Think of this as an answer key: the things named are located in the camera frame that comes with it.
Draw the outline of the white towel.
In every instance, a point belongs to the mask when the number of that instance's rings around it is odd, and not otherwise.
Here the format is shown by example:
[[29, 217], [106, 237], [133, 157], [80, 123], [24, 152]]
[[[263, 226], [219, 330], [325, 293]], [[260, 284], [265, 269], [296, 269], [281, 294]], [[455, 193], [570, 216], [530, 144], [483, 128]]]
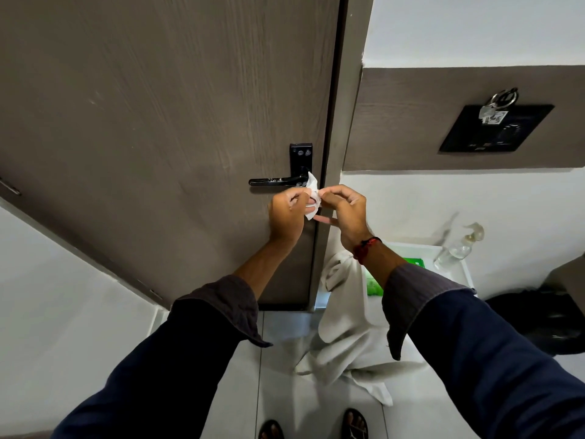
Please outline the white towel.
[[381, 297], [367, 295], [367, 271], [351, 253], [340, 251], [328, 261], [321, 284], [329, 292], [328, 303], [294, 373], [323, 385], [344, 377], [382, 405], [392, 406], [385, 382], [428, 369], [428, 363], [409, 337], [402, 343], [400, 360], [391, 356]]

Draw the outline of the grey-brown wooden door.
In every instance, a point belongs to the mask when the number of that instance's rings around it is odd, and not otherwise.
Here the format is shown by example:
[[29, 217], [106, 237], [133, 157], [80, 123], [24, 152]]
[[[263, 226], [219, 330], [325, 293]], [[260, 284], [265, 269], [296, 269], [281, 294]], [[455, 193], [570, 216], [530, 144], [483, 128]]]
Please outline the grey-brown wooden door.
[[170, 308], [263, 244], [251, 178], [320, 176], [339, 8], [0, 0], [0, 198]]

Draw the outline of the metal keyring with keys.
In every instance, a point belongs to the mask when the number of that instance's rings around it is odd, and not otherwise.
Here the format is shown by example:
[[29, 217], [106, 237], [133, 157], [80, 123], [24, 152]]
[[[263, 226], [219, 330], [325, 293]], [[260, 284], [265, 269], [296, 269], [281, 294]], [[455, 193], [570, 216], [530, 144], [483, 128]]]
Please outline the metal keyring with keys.
[[495, 93], [480, 108], [478, 119], [482, 125], [499, 125], [519, 98], [517, 87]]

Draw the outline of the person's right forearm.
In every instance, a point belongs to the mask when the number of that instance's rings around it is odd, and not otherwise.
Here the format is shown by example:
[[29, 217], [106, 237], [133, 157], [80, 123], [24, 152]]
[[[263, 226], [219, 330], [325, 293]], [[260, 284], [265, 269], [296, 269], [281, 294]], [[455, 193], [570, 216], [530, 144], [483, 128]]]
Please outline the person's right forearm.
[[466, 288], [383, 243], [363, 266], [384, 284], [392, 357], [409, 337], [481, 439], [585, 439], [585, 383]]

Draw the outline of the white tissue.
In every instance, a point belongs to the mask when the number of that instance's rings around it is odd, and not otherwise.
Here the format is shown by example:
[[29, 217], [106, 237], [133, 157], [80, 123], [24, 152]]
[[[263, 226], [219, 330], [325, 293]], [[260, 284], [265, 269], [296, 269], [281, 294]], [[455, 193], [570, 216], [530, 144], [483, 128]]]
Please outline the white tissue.
[[315, 215], [317, 214], [319, 208], [321, 207], [321, 197], [319, 196], [318, 193], [318, 180], [315, 178], [315, 176], [311, 173], [311, 171], [308, 172], [308, 181], [306, 184], [306, 188], [308, 190], [311, 190], [310, 193], [310, 200], [309, 202], [306, 204], [306, 208], [312, 208], [311, 212], [305, 211], [305, 218], [308, 221], [311, 221]]

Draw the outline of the green packet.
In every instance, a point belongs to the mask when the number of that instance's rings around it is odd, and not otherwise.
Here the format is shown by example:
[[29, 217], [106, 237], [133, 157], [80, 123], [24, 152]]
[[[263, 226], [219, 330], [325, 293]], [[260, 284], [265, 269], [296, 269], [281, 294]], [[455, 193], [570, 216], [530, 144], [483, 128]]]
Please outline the green packet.
[[[420, 266], [425, 268], [425, 264], [422, 258], [404, 258], [404, 260], [410, 264]], [[376, 279], [371, 275], [371, 273], [363, 268], [364, 276], [366, 280], [366, 293], [369, 297], [382, 297], [384, 294], [384, 289], [380, 284], [376, 281]]]

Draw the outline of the person's left forearm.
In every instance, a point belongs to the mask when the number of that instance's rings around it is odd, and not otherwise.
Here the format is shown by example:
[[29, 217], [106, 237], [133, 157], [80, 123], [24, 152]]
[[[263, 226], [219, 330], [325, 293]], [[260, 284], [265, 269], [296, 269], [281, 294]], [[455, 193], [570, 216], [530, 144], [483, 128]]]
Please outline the person's left forearm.
[[236, 273], [177, 299], [167, 320], [50, 439], [199, 439], [238, 345], [271, 346], [258, 331], [254, 292], [291, 248], [272, 237]]

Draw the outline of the clear spray bottle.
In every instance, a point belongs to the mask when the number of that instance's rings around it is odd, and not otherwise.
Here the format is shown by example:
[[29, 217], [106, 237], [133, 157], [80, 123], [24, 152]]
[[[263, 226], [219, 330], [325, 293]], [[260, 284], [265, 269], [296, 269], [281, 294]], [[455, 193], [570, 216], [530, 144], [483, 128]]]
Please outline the clear spray bottle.
[[449, 271], [470, 255], [473, 245], [476, 242], [484, 239], [485, 230], [479, 223], [474, 222], [465, 228], [470, 229], [471, 233], [464, 235], [459, 241], [443, 248], [434, 260], [435, 268], [442, 271]]

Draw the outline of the black bag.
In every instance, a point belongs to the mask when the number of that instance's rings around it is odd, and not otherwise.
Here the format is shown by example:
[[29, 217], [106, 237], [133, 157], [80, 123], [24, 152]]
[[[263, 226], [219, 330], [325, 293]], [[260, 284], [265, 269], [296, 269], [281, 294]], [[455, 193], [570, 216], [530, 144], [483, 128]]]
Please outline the black bag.
[[486, 303], [544, 353], [585, 353], [585, 315], [566, 291], [542, 286], [496, 295]]

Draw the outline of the person's right hand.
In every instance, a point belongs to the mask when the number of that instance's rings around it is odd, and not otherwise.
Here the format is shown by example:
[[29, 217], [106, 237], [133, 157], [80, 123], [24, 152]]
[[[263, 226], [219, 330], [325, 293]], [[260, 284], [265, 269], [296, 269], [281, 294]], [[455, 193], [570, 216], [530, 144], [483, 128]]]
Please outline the person's right hand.
[[373, 237], [367, 224], [366, 198], [346, 185], [318, 190], [321, 206], [335, 211], [336, 217], [315, 215], [314, 220], [340, 229], [342, 246], [353, 252], [362, 242]]

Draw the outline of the brown wooden wall panel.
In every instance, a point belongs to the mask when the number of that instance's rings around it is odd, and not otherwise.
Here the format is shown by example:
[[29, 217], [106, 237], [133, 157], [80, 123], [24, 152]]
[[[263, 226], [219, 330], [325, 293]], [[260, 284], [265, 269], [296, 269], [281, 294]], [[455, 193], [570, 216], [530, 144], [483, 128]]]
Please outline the brown wooden wall panel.
[[[441, 153], [467, 105], [517, 87], [519, 105], [553, 105], [514, 152]], [[585, 167], [585, 66], [365, 68], [344, 171]]]

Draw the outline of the person's left hand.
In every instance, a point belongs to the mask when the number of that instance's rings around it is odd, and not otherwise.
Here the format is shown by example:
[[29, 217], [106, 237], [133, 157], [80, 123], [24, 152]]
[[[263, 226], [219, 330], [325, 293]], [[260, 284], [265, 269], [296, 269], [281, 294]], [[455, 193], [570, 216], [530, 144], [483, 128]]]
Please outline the person's left hand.
[[305, 211], [294, 211], [286, 206], [283, 192], [275, 194], [268, 207], [269, 240], [291, 250], [303, 232]]

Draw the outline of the grey door frame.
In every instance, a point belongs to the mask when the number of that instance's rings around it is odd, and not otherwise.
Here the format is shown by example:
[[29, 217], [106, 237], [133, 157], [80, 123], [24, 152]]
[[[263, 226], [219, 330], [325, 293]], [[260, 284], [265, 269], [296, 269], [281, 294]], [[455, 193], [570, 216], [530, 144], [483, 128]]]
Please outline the grey door frame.
[[339, 184], [363, 70], [374, 0], [340, 0], [319, 186]]

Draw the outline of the black wall switch panel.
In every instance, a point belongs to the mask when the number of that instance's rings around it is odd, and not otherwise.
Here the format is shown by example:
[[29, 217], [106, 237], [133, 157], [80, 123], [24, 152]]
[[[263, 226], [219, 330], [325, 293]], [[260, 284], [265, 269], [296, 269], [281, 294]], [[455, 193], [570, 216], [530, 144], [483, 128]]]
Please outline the black wall switch panel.
[[466, 105], [443, 140], [439, 153], [512, 153], [553, 109], [553, 105], [513, 106], [497, 111], [484, 122], [479, 119], [479, 105]]

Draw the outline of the red wristband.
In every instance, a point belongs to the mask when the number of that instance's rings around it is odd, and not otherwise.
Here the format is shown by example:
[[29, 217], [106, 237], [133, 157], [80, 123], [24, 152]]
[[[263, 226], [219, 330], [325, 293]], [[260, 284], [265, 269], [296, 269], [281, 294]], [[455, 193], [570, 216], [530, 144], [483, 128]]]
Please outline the red wristband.
[[381, 239], [376, 236], [372, 236], [369, 239], [363, 240], [355, 245], [353, 249], [353, 257], [363, 265], [364, 260], [367, 258], [370, 248], [377, 243], [382, 243]]

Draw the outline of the black door lock plate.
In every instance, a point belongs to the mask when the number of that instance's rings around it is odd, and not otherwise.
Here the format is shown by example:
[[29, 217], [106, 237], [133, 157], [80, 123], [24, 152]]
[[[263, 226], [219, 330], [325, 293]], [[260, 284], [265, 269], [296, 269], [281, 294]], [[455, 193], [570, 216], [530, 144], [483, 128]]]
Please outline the black door lock plate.
[[289, 166], [292, 177], [308, 177], [312, 171], [313, 144], [301, 143], [289, 146]]

